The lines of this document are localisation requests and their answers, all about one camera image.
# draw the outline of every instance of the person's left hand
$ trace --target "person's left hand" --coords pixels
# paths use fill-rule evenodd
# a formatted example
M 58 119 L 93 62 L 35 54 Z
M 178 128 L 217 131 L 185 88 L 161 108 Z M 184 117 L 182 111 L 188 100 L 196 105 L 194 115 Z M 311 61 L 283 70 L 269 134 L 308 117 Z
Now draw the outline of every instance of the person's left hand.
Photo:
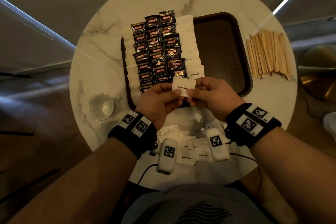
M 171 86 L 169 82 L 152 86 L 143 93 L 135 109 L 146 116 L 157 130 L 162 128 L 167 115 L 183 103 L 181 90 L 171 91 Z

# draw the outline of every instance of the round marble table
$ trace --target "round marble table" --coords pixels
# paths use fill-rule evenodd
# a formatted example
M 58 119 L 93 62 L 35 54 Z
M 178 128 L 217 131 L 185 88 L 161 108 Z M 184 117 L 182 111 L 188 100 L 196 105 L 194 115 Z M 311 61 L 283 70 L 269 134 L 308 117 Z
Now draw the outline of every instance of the round marble table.
M 88 102 L 98 93 L 112 97 L 121 95 L 114 117 L 122 118 L 129 111 L 120 41 L 122 29 L 131 23 L 143 21 L 145 16 L 160 11 L 175 10 L 176 16 L 192 14 L 194 17 L 219 12 L 233 14 L 238 21 L 241 37 L 245 39 L 259 29 L 283 32 L 284 30 L 271 11 L 259 0 L 108 0 L 93 16 L 78 41 L 70 73 L 70 98 L 78 127 L 92 150 L 103 142 L 98 138 L 101 121 L 88 115 Z M 253 78 L 253 89 L 244 97 L 273 113 L 287 128 L 291 119 L 297 92 L 297 76 L 294 55 L 285 37 L 289 63 L 293 76 L 288 81 L 280 75 Z M 168 115 L 165 125 L 180 125 L 180 129 L 193 126 L 195 108 L 175 110 Z M 231 146 L 232 152 L 251 157 L 246 147 Z M 144 154 L 130 177 L 137 183 L 144 170 L 157 163 L 157 156 Z M 231 156 L 219 163 L 197 162 L 195 166 L 176 164 L 173 174 L 159 174 L 151 168 L 141 185 L 162 189 L 187 183 L 228 184 L 246 175 L 256 167 L 253 161 Z

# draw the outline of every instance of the wrist strap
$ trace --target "wrist strap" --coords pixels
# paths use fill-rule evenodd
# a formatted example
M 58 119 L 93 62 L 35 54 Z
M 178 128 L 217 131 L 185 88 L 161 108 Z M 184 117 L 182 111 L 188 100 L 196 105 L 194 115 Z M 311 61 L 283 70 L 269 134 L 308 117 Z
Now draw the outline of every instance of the wrist strap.
M 126 145 L 139 159 L 152 150 L 157 130 L 152 122 L 139 112 L 130 111 L 108 134 Z
M 226 137 L 251 148 L 260 138 L 276 127 L 281 127 L 279 120 L 262 108 L 244 103 L 234 109 L 227 117 Z

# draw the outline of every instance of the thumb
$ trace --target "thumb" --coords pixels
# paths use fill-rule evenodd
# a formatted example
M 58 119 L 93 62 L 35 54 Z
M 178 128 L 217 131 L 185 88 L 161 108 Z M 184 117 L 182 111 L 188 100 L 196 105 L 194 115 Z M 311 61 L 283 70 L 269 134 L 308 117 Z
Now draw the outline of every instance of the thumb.
M 192 98 L 197 98 L 204 101 L 208 101 L 211 95 L 209 90 L 199 90 L 199 89 L 188 89 L 187 94 Z
M 182 93 L 181 90 L 174 90 L 171 92 L 162 93 L 159 95 L 159 97 L 163 103 L 168 103 L 177 99 L 181 95 L 181 93 Z

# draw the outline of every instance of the person's right hand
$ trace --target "person's right hand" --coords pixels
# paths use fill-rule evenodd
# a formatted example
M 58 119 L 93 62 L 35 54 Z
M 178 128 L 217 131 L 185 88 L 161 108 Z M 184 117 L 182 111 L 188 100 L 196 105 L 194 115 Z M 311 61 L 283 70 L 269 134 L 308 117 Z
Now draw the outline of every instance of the person's right hand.
M 196 88 L 187 90 L 191 106 L 208 108 L 216 119 L 225 121 L 226 116 L 244 103 L 244 100 L 224 80 L 210 77 L 196 79 Z

